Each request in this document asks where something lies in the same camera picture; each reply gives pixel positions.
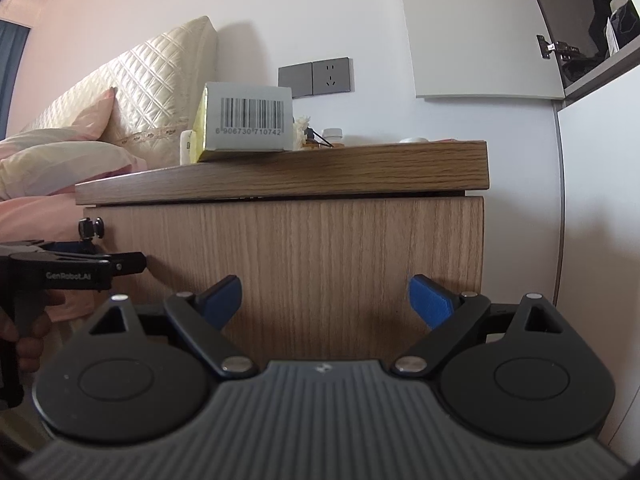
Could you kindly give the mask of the person left hand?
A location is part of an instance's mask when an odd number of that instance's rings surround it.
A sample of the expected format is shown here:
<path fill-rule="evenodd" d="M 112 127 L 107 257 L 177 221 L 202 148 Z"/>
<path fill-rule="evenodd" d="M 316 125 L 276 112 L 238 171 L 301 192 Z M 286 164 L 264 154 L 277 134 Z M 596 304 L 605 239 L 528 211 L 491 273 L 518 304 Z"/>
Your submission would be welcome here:
<path fill-rule="evenodd" d="M 24 373 L 35 373 L 39 370 L 40 359 L 43 354 L 43 339 L 50 333 L 52 322 L 46 312 L 42 311 L 30 326 L 29 331 L 20 335 L 14 322 L 6 313 L 6 294 L 1 295 L 1 339 L 15 344 L 16 362 Z"/>

